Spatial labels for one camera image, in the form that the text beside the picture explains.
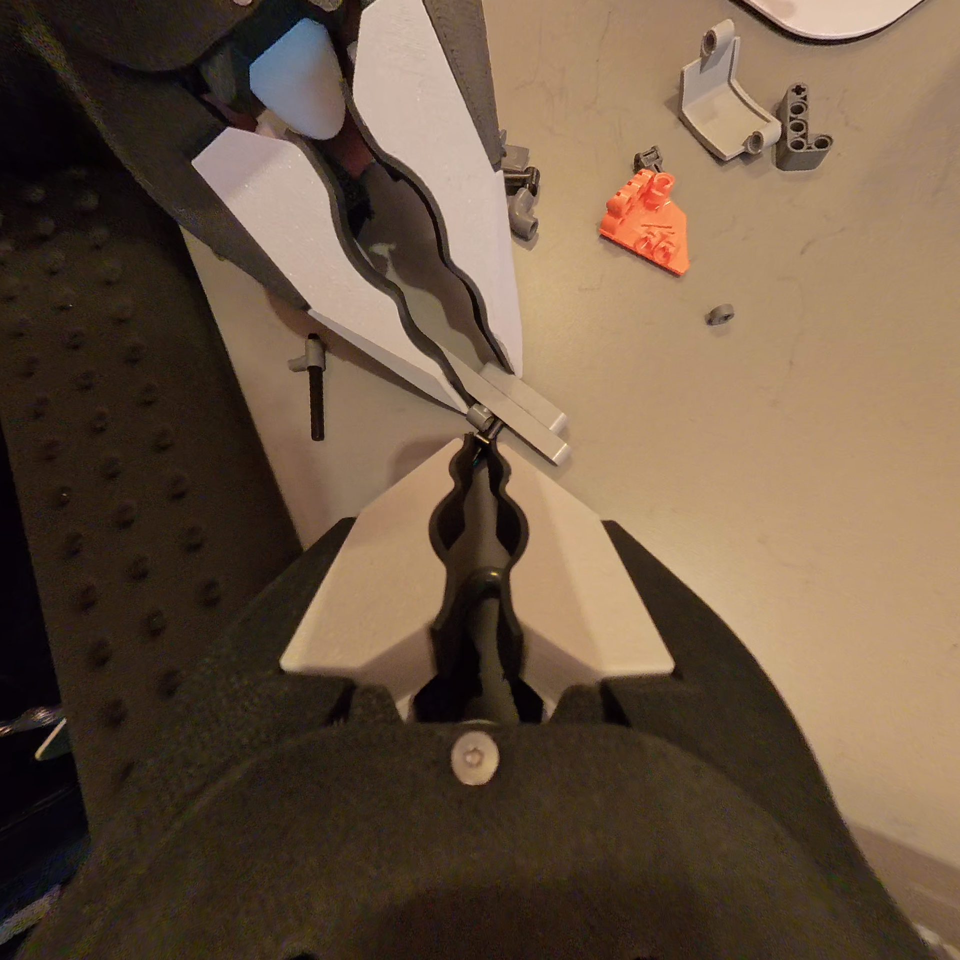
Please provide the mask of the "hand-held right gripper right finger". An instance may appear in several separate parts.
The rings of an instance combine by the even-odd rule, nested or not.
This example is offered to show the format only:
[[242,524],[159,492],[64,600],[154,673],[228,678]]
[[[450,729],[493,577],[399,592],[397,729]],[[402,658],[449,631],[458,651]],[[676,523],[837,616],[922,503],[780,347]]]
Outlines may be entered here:
[[571,687],[666,677],[666,642],[596,512],[539,468],[487,450],[487,558],[502,570],[520,641],[501,653],[522,722]]

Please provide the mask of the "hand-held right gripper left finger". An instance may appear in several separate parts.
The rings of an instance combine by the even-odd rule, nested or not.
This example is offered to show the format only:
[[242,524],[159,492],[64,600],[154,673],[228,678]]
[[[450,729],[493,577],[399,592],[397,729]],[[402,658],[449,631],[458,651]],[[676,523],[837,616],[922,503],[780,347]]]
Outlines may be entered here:
[[476,554],[468,530],[447,558],[430,538],[464,445],[451,440],[360,511],[280,657],[285,672],[385,688],[400,717],[412,717],[414,697],[437,674],[429,631],[449,570],[464,579]]

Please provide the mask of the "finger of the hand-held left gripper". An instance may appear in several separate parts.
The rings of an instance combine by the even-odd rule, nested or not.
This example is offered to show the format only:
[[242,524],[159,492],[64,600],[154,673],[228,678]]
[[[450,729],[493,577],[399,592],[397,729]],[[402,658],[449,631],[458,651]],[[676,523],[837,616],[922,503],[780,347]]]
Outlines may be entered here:
[[523,374],[523,329],[504,176],[495,169],[425,2],[378,1],[359,18],[351,83],[371,149],[415,188],[444,264],[509,373]]
[[470,410],[474,398],[450,359],[355,241],[343,191],[323,160],[298,142],[230,127],[192,165],[314,319],[415,389]]

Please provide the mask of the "light grey double toy beam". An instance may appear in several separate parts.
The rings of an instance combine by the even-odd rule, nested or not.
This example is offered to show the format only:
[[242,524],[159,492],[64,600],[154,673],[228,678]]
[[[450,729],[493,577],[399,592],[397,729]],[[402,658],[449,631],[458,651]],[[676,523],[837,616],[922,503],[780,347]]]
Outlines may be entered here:
[[446,357],[466,390],[467,411],[481,403],[544,459],[555,466],[567,461],[570,447],[560,435],[568,423],[564,412],[496,364],[476,371],[452,353]]

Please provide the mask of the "orange toy wedge panel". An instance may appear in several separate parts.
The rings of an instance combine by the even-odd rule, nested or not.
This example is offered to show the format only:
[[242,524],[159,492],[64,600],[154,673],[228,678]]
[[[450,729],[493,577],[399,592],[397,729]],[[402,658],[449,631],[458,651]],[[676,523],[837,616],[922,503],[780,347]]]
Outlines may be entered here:
[[690,268],[688,219],[671,198],[672,174],[641,168],[607,202],[600,236],[663,270]]

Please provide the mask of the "black dotted mat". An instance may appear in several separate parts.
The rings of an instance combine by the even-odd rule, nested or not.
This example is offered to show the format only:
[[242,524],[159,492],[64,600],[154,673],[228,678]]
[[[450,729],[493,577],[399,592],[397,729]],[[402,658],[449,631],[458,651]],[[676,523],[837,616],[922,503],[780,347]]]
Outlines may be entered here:
[[300,552],[181,230],[123,171],[2,174],[2,428],[90,831]]

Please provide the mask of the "light grey curved toy panel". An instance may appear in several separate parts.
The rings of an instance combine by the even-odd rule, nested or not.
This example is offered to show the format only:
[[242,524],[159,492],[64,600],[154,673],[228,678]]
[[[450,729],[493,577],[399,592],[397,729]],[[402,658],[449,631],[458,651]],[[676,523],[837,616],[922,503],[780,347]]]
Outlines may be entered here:
[[757,156],[783,133],[781,121],[737,80],[740,44],[734,22],[722,20],[702,36],[699,57],[679,77],[679,117],[721,162]]

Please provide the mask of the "dark grey angled toy beam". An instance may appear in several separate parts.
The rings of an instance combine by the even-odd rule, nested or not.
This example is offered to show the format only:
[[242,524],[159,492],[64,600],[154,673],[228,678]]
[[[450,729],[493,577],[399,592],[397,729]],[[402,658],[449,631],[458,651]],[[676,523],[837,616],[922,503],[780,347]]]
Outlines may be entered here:
[[791,83],[775,111],[781,135],[774,147],[774,164],[784,172],[816,170],[834,147],[834,138],[817,133],[810,124],[810,89],[801,81]]

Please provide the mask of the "white rounded board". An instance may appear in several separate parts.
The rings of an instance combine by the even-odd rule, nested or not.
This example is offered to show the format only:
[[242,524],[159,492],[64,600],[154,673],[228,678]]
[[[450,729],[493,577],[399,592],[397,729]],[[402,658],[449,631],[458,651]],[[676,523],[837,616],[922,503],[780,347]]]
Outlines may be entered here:
[[851,42],[896,23],[921,1],[740,1],[753,13],[797,39]]

